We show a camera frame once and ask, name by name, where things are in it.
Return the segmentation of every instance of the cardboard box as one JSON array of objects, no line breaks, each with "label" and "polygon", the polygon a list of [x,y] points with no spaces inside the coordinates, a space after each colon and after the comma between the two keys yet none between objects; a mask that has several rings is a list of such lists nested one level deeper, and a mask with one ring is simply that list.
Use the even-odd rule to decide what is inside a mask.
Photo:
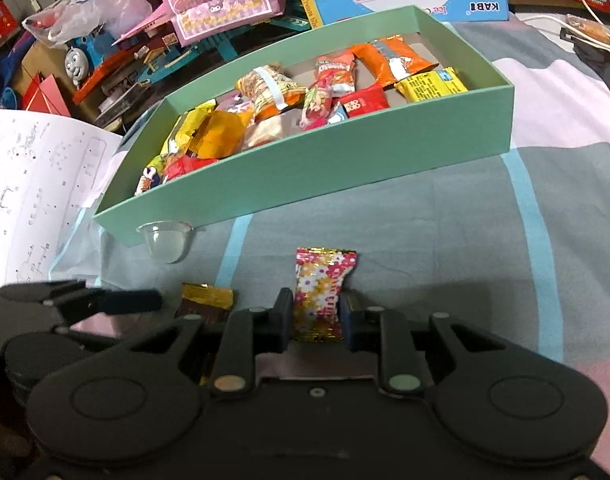
[{"label": "cardboard box", "polygon": [[[257,66],[295,67],[316,56],[392,34],[421,42],[470,89],[318,128],[234,155],[134,197],[143,168],[178,116],[231,90]],[[401,7],[304,32],[207,73],[170,94],[125,156],[95,219],[120,242],[143,241],[146,222],[200,226],[313,196],[507,152],[514,87],[462,38],[418,9]],[[337,160],[342,171],[331,171]],[[299,170],[324,178],[305,178]]]}]

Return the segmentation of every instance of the mint green box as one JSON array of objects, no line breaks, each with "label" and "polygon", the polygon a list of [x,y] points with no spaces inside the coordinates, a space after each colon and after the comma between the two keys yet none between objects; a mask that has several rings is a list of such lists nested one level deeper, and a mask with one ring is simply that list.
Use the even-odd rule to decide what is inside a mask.
[{"label": "mint green box", "polygon": [[[287,68],[313,66],[316,56],[394,34],[405,35],[419,54],[454,67],[470,91],[406,104],[391,89],[392,108],[271,142],[133,196],[143,168],[160,152],[182,112],[230,91],[257,66],[276,61]],[[313,76],[303,75],[301,82],[310,83],[308,77]],[[365,82],[370,83],[365,72],[359,72],[359,87]],[[136,228],[147,222],[177,220],[198,227],[498,155],[509,150],[513,110],[514,86],[470,44],[418,7],[343,20],[256,50],[170,94],[125,156],[95,219],[133,246],[143,241]]]}]

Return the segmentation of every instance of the red candy packet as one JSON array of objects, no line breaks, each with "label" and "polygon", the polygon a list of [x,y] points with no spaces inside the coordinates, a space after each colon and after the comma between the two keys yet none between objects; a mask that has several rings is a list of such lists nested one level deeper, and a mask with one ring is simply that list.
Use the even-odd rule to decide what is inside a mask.
[{"label": "red candy packet", "polygon": [[341,97],[338,102],[343,105],[349,118],[389,108],[385,92],[379,83]]}]

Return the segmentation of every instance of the clear plastic cup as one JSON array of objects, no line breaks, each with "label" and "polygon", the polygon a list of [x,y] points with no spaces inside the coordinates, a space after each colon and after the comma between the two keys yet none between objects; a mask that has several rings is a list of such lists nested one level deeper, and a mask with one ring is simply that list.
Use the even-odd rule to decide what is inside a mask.
[{"label": "clear plastic cup", "polygon": [[143,235],[154,260],[173,264],[184,256],[192,226],[186,222],[164,221],[143,224],[136,230]]}]

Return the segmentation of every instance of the paper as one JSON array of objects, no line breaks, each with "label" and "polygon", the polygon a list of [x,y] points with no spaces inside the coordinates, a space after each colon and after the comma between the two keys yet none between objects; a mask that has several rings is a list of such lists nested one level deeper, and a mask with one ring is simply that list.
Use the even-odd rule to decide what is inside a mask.
[{"label": "paper", "polygon": [[120,140],[74,119],[0,110],[0,286],[48,279]]}]

